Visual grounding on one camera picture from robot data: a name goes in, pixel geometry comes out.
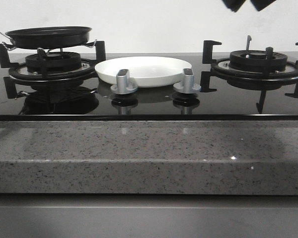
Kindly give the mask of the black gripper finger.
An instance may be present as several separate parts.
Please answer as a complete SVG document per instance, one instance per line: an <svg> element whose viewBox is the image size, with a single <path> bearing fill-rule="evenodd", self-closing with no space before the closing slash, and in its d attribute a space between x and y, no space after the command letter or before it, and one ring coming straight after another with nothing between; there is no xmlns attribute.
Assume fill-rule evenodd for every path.
<svg viewBox="0 0 298 238"><path fill-rule="evenodd" d="M251 3L257 11L262 11L275 1L276 0L251 0Z"/></svg>
<svg viewBox="0 0 298 238"><path fill-rule="evenodd" d="M222 0L224 5L233 12L238 12L245 0Z"/></svg>

